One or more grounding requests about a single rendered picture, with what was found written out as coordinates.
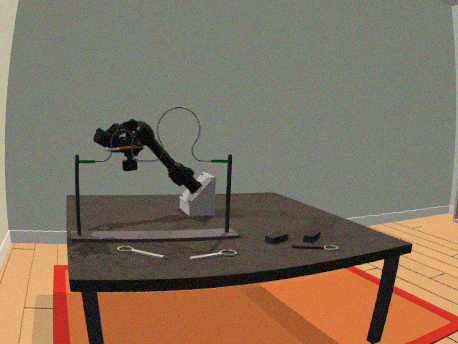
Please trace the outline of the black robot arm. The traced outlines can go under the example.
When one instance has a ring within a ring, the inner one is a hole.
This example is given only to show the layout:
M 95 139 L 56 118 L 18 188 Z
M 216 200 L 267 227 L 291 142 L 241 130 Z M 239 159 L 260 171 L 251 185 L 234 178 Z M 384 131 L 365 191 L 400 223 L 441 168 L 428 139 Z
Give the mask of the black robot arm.
M 143 145 L 148 146 L 154 155 L 158 158 L 163 153 L 163 147 L 155 140 L 155 134 L 152 131 L 149 124 L 141 121 L 136 121 L 138 127 L 140 127 L 135 133 L 131 132 L 132 136 L 138 136 L 138 139 Z M 122 130 L 122 124 L 113 124 L 107 131 L 103 131 L 101 128 L 96 130 L 93 141 L 103 147 L 110 148 L 122 148 L 122 140 L 124 136 L 119 136 L 122 131 L 115 133 L 118 130 Z M 114 134 L 115 133 L 115 134 Z M 112 138 L 112 136 L 114 137 Z M 111 147 L 112 138 L 112 147 Z M 174 159 L 164 150 L 164 153 L 160 160 L 163 165 L 168 169 L 168 176 L 178 186 L 184 186 L 189 190 L 192 195 L 202 185 L 193 178 L 194 172 L 191 168 L 184 167 L 182 163 L 175 162 Z

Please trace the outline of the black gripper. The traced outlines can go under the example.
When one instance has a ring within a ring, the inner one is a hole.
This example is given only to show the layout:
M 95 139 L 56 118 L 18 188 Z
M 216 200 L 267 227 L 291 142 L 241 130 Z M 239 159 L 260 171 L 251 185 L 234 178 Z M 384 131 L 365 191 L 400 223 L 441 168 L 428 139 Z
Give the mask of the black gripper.
M 125 121 L 122 123 L 122 130 L 126 131 L 137 131 L 138 129 L 138 124 L 136 121 Z M 129 132 L 122 131 L 122 133 L 125 133 L 125 138 L 122 140 L 122 147 L 124 146 L 132 146 L 133 140 L 131 137 L 131 134 Z M 134 156 L 138 156 L 138 153 L 143 150 L 143 143 L 138 139 L 138 136 L 133 136 L 134 139 L 134 145 L 135 146 L 140 146 L 141 148 L 132 148 L 132 152 Z M 133 145 L 133 146 L 134 146 Z M 122 169 L 124 171 L 132 171 L 137 169 L 137 161 L 133 160 L 133 156 L 131 153 L 131 149 L 122 149 L 121 151 L 124 153 L 124 156 L 127 156 L 126 161 L 122 161 Z

